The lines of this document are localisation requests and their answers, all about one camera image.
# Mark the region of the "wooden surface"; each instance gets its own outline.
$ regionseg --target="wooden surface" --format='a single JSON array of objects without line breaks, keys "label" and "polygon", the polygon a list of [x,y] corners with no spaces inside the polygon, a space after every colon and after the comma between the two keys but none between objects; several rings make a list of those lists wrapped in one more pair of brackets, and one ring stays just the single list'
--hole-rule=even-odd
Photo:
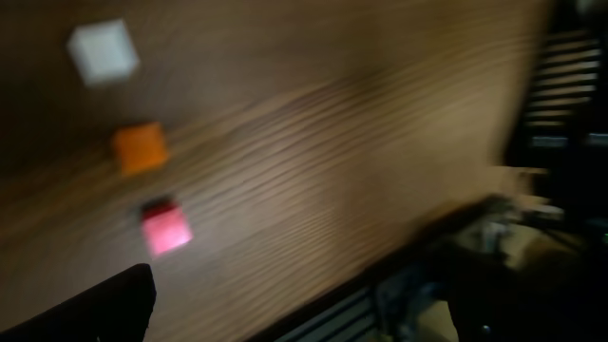
[{"label": "wooden surface", "polygon": [[[138,262],[147,341],[251,335],[407,243],[492,167],[542,0],[0,3],[0,329]],[[82,86],[75,25],[124,18],[142,60]],[[122,179],[107,138],[160,121],[172,159]],[[171,194],[195,238],[151,259],[138,208]]]}]

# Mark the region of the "white block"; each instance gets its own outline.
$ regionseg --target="white block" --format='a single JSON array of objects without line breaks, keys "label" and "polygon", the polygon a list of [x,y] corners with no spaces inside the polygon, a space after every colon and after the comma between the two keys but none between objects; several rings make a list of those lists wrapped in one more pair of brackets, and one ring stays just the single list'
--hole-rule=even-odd
[{"label": "white block", "polygon": [[124,80],[140,62],[123,20],[77,27],[67,49],[87,86]]}]

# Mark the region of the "slatted panel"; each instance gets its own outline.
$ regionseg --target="slatted panel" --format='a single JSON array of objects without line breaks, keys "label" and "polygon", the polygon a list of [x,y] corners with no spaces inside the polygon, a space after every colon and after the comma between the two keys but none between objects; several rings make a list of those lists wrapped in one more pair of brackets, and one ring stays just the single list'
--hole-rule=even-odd
[{"label": "slatted panel", "polygon": [[[544,9],[529,0],[36,4],[0,14],[2,32],[32,28],[22,43],[0,37],[30,72],[15,67],[4,82],[35,77],[54,100],[29,110],[12,99],[11,119],[40,112],[32,132],[78,148],[45,159],[50,149],[24,143],[20,124],[3,140],[35,162],[0,181],[0,328],[150,262],[158,301],[148,341],[251,335],[407,242],[429,211],[497,189],[492,156]],[[125,17],[142,73],[100,92],[57,78],[70,72],[60,32],[113,16]],[[123,180],[98,141],[141,119],[168,127],[172,161]],[[195,238],[151,260],[137,209],[164,194],[181,201]]]}]

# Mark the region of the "orange cube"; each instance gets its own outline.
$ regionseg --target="orange cube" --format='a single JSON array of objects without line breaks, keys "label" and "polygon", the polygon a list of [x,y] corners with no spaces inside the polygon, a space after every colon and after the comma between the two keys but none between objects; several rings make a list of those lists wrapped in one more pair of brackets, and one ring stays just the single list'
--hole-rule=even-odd
[{"label": "orange cube", "polygon": [[114,135],[114,149],[124,176],[163,166],[169,158],[159,123],[119,129]]}]

